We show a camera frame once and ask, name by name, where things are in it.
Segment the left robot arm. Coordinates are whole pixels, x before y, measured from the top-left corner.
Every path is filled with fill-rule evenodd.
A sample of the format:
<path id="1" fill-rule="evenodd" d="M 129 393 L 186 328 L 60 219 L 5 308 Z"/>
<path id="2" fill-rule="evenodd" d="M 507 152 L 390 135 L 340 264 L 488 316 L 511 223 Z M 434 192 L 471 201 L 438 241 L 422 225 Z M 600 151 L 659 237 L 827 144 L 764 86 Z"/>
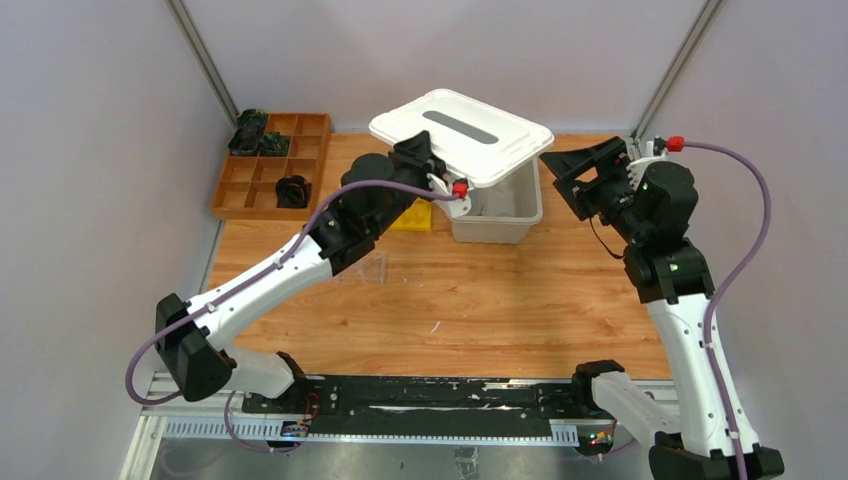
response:
<path id="1" fill-rule="evenodd" d="M 283 413 L 298 411 L 307 389 L 294 360 L 237 348 L 233 339 L 292 295 L 368 255 L 417 199 L 451 200 L 430 187 L 445 172 L 426 130 L 386 155 L 362 155 L 343 175 L 341 188 L 280 251 L 205 294 L 160 300 L 152 341 L 178 396 L 196 402 L 221 390 L 241 390 L 268 398 Z"/>

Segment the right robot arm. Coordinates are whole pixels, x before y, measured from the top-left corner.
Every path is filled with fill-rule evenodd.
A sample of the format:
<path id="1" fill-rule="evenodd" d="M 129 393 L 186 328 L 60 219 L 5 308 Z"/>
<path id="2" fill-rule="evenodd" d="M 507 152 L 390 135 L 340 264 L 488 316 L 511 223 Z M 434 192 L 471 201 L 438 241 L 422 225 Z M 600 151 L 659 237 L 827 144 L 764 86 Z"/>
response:
<path id="1" fill-rule="evenodd" d="M 665 410 L 613 360 L 577 366 L 571 403 L 584 417 L 604 413 L 623 426 L 656 479 L 773 479 L 785 471 L 782 454 L 748 420 L 717 326 L 729 283 L 714 282 L 687 237 L 699 195 L 692 172 L 671 155 L 691 147 L 681 136 L 658 137 L 648 156 L 632 159 L 612 138 L 540 157 L 577 218 L 599 220 L 624 240 L 624 270 L 660 335 L 679 411 Z"/>

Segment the white bin lid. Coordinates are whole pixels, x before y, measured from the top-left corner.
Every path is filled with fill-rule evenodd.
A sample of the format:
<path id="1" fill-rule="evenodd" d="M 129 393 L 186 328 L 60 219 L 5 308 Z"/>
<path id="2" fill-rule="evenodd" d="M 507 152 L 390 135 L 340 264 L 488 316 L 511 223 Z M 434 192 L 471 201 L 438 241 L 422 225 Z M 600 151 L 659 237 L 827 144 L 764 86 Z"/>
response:
<path id="1" fill-rule="evenodd" d="M 374 117 L 371 135 L 394 145 L 423 131 L 447 170 L 491 187 L 552 146 L 547 127 L 449 89 L 432 90 Z"/>

